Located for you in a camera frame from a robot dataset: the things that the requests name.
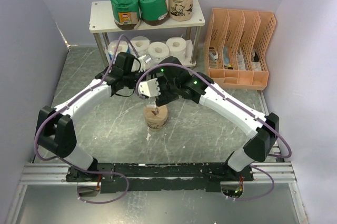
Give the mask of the white floral roll front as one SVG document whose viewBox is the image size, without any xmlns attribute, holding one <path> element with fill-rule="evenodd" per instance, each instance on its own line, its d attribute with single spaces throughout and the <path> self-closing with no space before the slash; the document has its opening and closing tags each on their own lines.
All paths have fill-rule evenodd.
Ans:
<svg viewBox="0 0 337 224">
<path fill-rule="evenodd" d="M 131 43 L 134 46 L 139 56 L 147 54 L 147 49 L 150 45 L 150 40 L 144 36 L 136 36 L 131 39 Z"/>
</svg>

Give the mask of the aluminium frame rail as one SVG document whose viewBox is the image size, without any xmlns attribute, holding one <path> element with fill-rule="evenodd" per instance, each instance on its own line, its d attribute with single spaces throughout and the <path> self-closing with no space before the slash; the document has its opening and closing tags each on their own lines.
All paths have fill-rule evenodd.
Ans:
<svg viewBox="0 0 337 224">
<path fill-rule="evenodd" d="M 297 178 L 290 162 L 263 162 L 254 163 L 261 169 L 252 171 L 253 183 L 265 184 L 270 181 L 267 175 L 271 175 L 274 182 L 295 183 Z M 67 182 L 66 175 L 69 166 L 67 164 L 31 164 L 27 163 L 19 179 L 20 185 L 93 185 L 93 182 Z"/>
</svg>

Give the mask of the grey two-tier shelf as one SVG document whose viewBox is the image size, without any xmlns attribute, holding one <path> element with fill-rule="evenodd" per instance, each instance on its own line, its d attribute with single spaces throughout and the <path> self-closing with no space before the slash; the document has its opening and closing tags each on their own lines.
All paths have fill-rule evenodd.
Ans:
<svg viewBox="0 0 337 224">
<path fill-rule="evenodd" d="M 198 51 L 198 45 L 200 41 L 200 34 L 202 27 L 205 25 L 205 18 L 202 9 L 199 4 L 199 0 L 193 0 L 193 14 L 192 18 L 178 22 L 173 19 L 168 19 L 165 23 L 158 26 L 151 26 L 144 22 L 141 22 L 137 31 L 143 30 L 156 30 L 156 29 L 172 29 L 172 28 L 185 28 L 186 34 L 185 39 L 189 40 L 191 38 L 192 28 L 196 29 L 193 46 L 190 48 L 190 54 L 187 55 L 186 60 L 183 62 L 184 66 L 194 67 L 196 65 L 196 57 Z M 109 1 L 98 1 L 92 2 L 91 14 L 89 22 L 89 30 L 94 35 L 103 65 L 108 66 L 108 54 L 105 53 L 110 41 L 108 38 L 108 33 L 122 32 L 120 28 L 114 22 L 113 11 L 111 2 Z"/>
</svg>

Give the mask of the blue paper roll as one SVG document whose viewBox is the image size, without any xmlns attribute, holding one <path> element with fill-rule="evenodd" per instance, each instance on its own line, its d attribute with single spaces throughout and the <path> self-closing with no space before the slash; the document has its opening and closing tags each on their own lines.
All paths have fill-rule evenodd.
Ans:
<svg viewBox="0 0 337 224">
<path fill-rule="evenodd" d="M 129 53 L 129 47 L 128 43 L 124 40 L 121 40 L 118 44 L 118 40 L 114 40 L 109 43 L 107 48 L 107 59 L 110 63 L 111 61 L 114 61 L 114 55 L 118 55 L 120 52 Z"/>
</svg>

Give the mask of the green paper roll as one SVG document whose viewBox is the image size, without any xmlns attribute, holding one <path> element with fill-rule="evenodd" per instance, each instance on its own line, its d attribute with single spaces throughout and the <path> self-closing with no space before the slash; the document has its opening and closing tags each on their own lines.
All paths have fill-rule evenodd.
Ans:
<svg viewBox="0 0 337 224">
<path fill-rule="evenodd" d="M 142 20 L 151 26 L 158 26 L 169 19 L 166 0 L 139 0 Z"/>
</svg>

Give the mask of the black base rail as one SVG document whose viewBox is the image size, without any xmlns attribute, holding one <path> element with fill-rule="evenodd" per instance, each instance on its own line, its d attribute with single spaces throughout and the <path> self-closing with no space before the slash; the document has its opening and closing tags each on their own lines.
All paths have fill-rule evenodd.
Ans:
<svg viewBox="0 0 337 224">
<path fill-rule="evenodd" d="M 129 191 L 161 190 L 204 190 L 220 192 L 221 183 L 240 179 L 252 181 L 252 169 L 247 166 L 242 171 L 232 170 L 225 162 L 196 163 L 99 163 L 97 170 L 101 177 L 101 193 L 123 192 L 126 188 L 124 178 L 113 175 L 118 172 L 125 175 L 130 183 Z"/>
</svg>

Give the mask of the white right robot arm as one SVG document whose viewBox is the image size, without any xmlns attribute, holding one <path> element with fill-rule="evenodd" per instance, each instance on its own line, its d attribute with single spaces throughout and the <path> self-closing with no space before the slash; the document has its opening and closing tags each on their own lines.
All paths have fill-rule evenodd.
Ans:
<svg viewBox="0 0 337 224">
<path fill-rule="evenodd" d="M 249 140 L 234 153 L 230 154 L 223 168 L 224 177 L 236 180 L 249 164 L 264 162 L 276 142 L 279 131 L 279 117 L 256 111 L 229 95 L 213 79 L 203 73 L 190 74 L 181 68 L 180 61 L 168 57 L 160 62 L 158 78 L 160 95 L 156 105 L 163 106 L 182 97 L 196 104 L 212 109 L 236 124 Z"/>
</svg>

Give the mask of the white unwrapped loose-end roll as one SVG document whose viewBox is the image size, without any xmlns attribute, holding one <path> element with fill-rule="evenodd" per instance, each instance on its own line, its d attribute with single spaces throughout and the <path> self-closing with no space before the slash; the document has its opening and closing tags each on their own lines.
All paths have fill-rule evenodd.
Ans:
<svg viewBox="0 0 337 224">
<path fill-rule="evenodd" d="M 183 65 L 190 62 L 193 54 L 193 43 L 181 37 L 172 37 L 166 41 L 170 56 L 176 57 Z"/>
</svg>

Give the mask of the orange plastic file organizer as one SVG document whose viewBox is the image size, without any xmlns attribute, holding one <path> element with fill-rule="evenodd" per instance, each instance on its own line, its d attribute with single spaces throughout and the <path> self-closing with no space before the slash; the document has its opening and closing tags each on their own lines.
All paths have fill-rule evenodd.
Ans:
<svg viewBox="0 0 337 224">
<path fill-rule="evenodd" d="M 265 54 L 275 27 L 272 12 L 212 9 L 204 43 L 206 74 L 223 88 L 265 90 Z"/>
</svg>

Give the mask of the brown cartoon paper roll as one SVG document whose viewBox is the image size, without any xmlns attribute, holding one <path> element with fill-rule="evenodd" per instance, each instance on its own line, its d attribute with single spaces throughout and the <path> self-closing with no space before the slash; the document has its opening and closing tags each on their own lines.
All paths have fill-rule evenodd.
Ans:
<svg viewBox="0 0 337 224">
<path fill-rule="evenodd" d="M 187 21 L 192 17 L 193 0 L 168 0 L 168 9 L 172 19 Z"/>
</svg>

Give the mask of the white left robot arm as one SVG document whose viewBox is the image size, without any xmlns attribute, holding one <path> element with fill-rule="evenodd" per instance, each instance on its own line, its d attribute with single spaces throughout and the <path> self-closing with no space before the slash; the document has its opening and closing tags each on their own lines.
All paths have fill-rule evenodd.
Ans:
<svg viewBox="0 0 337 224">
<path fill-rule="evenodd" d="M 134 90 L 141 74 L 141 62 L 134 55 L 120 52 L 112 66 L 97 74 L 90 84 L 68 101 L 52 108 L 43 107 L 38 114 L 34 152 L 41 159 L 39 147 L 75 166 L 85 181 L 98 175 L 98 161 L 77 144 L 75 126 L 95 106 L 127 87 Z"/>
</svg>

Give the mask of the green torn roll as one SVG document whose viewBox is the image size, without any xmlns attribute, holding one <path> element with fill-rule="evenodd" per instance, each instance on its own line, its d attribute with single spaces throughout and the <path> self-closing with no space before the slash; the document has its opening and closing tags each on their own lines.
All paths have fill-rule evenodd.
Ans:
<svg viewBox="0 0 337 224">
<path fill-rule="evenodd" d="M 141 23 L 139 0 L 110 0 L 114 22 L 122 30 L 133 30 Z"/>
</svg>

